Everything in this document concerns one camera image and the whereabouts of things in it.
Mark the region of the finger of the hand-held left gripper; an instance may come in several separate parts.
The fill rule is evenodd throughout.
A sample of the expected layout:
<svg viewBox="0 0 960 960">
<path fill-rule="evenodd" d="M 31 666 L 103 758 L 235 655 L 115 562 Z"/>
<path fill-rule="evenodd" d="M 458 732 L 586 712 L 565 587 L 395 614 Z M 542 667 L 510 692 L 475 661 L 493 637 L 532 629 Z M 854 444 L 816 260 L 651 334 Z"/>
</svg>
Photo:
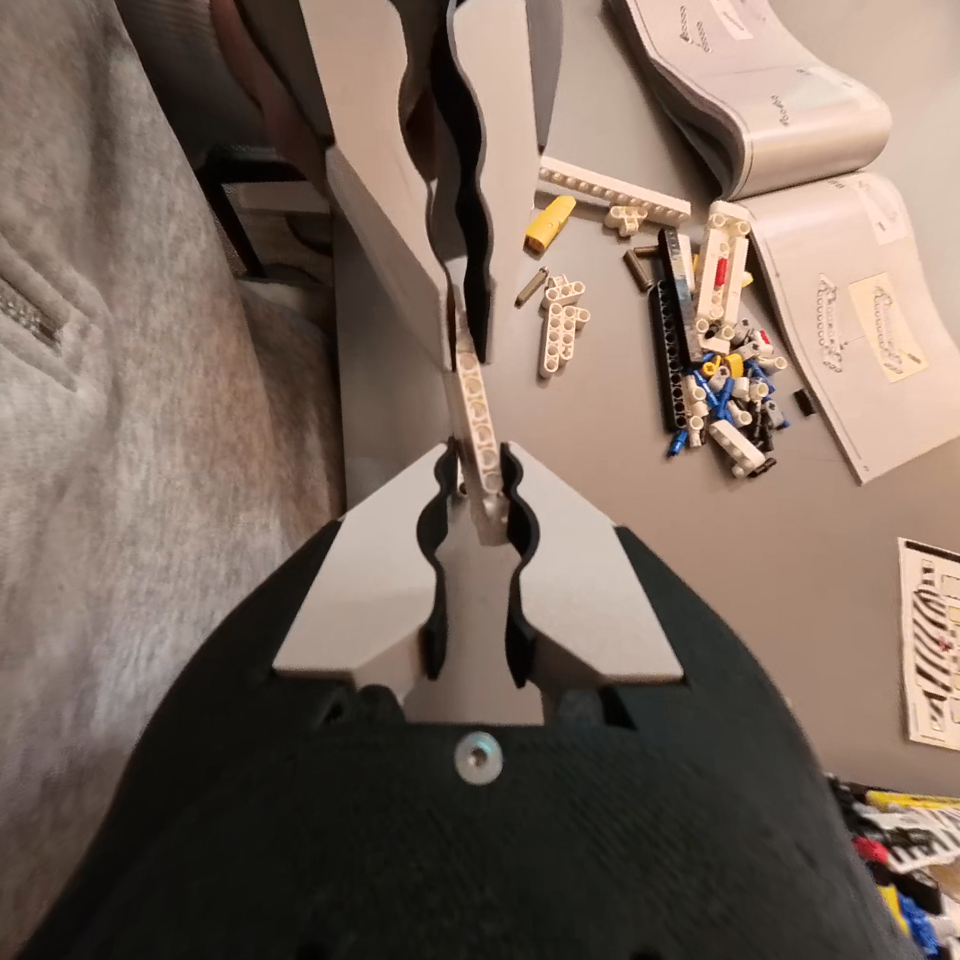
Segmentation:
<svg viewBox="0 0 960 960">
<path fill-rule="evenodd" d="M 402 14 L 386 1 L 301 2 L 329 115 L 328 183 L 407 328 L 453 367 L 449 278 L 428 235 L 428 189 L 404 141 L 410 66 Z"/>
<path fill-rule="evenodd" d="M 562 2 L 445 2 L 431 85 L 457 159 L 466 335 L 479 361 L 509 312 L 554 110 Z"/>
</svg>

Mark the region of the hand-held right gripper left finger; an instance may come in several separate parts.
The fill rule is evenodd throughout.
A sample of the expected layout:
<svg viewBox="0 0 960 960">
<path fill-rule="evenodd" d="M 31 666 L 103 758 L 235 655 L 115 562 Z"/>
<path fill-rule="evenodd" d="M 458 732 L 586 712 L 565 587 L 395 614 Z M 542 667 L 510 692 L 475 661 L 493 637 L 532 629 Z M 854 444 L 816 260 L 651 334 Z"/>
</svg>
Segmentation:
<svg viewBox="0 0 960 960">
<path fill-rule="evenodd" d="M 447 659 L 446 574 L 458 455 L 437 444 L 340 520 L 273 660 L 284 677 L 406 697 Z"/>
</svg>

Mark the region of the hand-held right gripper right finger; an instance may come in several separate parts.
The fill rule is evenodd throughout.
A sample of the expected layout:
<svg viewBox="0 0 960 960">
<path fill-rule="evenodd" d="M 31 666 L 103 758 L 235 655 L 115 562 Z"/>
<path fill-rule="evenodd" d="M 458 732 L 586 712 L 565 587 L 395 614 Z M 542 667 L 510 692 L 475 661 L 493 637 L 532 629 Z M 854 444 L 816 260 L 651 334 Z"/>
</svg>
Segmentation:
<svg viewBox="0 0 960 960">
<path fill-rule="evenodd" d="M 671 685 L 678 655 L 605 512 L 515 442 L 501 445 L 510 575 L 505 654 L 514 685 L 571 690 Z"/>
</svg>

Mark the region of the white lego beam black pins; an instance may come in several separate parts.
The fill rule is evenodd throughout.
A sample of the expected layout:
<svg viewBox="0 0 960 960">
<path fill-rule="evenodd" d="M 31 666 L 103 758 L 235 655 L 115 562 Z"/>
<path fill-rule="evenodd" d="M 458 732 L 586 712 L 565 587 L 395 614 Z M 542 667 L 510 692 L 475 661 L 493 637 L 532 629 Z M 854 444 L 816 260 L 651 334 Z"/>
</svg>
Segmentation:
<svg viewBox="0 0 960 960">
<path fill-rule="evenodd" d="M 443 386 L 471 519 L 482 546 L 507 542 L 509 502 L 500 449 L 483 380 L 482 365 L 466 315 L 453 308 L 448 321 L 450 367 Z"/>
</svg>

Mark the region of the long white lego beam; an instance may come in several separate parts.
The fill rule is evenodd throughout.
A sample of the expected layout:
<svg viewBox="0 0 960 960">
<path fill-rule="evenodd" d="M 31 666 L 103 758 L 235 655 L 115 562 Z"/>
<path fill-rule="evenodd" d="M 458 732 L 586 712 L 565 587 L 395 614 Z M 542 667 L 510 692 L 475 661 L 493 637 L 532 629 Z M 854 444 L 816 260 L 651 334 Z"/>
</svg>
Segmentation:
<svg viewBox="0 0 960 960">
<path fill-rule="evenodd" d="M 690 220 L 690 201 L 584 169 L 546 154 L 539 159 L 538 180 L 567 193 L 594 198 L 610 206 L 636 207 L 647 219 L 678 227 Z"/>
</svg>

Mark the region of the yellow lego panel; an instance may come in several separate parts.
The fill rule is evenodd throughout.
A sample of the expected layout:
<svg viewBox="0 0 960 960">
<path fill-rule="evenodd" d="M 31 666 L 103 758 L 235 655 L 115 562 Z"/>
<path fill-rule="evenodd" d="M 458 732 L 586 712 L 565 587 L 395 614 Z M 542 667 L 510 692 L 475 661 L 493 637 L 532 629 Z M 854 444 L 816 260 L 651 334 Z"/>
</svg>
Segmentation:
<svg viewBox="0 0 960 960">
<path fill-rule="evenodd" d="M 560 195 L 553 198 L 527 225 L 524 233 L 525 249 L 536 256 L 544 254 L 569 222 L 576 206 L 577 201 L 572 196 Z"/>
</svg>

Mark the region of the pile of small lego pieces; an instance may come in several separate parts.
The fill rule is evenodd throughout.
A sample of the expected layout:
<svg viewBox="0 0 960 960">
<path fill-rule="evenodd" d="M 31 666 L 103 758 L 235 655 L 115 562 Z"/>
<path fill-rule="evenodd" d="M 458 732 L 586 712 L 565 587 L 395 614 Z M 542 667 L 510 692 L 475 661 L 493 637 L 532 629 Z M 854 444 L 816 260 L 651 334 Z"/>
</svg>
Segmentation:
<svg viewBox="0 0 960 960">
<path fill-rule="evenodd" d="M 747 209 L 718 199 L 706 213 L 700 246 L 694 249 L 688 239 L 703 355 L 700 366 L 681 362 L 688 429 L 668 433 L 665 450 L 674 459 L 712 445 L 737 480 L 774 469 L 775 434 L 789 426 L 773 384 L 788 366 L 786 357 L 763 326 L 741 311 L 743 287 L 751 279 L 751 233 Z"/>
</svg>

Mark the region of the long black lego beam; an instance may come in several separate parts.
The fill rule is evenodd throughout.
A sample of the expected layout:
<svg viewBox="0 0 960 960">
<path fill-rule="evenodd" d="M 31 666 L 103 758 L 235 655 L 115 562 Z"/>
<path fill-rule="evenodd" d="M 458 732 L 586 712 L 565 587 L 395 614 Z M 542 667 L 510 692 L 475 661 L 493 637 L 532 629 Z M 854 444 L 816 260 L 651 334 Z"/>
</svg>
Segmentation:
<svg viewBox="0 0 960 960">
<path fill-rule="evenodd" d="M 677 434 L 689 429 L 677 321 L 666 282 L 654 283 L 648 294 L 657 393 L 663 428 Z"/>
</svg>

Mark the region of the zebra striped lego vehicle model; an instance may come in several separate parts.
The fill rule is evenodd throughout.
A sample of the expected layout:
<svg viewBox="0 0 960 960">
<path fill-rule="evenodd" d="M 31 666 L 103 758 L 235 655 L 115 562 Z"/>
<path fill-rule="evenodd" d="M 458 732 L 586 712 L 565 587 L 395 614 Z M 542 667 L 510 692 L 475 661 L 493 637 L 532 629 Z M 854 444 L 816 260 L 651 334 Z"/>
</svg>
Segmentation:
<svg viewBox="0 0 960 960">
<path fill-rule="evenodd" d="M 894 927 L 922 958 L 959 957 L 959 799 L 826 778 Z"/>
</svg>

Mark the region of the zebra striped sticker sheet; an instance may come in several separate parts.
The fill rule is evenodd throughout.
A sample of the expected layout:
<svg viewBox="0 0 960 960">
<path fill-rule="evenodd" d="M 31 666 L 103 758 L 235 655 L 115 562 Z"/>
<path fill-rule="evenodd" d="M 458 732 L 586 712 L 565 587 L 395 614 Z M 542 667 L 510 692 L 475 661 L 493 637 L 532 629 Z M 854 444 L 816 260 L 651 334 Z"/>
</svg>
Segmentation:
<svg viewBox="0 0 960 960">
<path fill-rule="evenodd" d="M 959 751 L 959 555 L 897 541 L 901 677 L 908 738 Z"/>
</svg>

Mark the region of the grey instruction booklet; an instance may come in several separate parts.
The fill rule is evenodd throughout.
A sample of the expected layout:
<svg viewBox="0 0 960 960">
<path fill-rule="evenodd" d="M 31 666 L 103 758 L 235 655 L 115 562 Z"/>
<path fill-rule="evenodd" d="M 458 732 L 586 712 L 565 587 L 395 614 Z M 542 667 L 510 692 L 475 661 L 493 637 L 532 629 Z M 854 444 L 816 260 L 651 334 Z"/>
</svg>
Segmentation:
<svg viewBox="0 0 960 960">
<path fill-rule="evenodd" d="M 900 191 L 890 108 L 769 2 L 610 2 L 644 78 L 742 207 L 783 337 L 867 483 L 958 440 L 958 347 Z"/>
</svg>

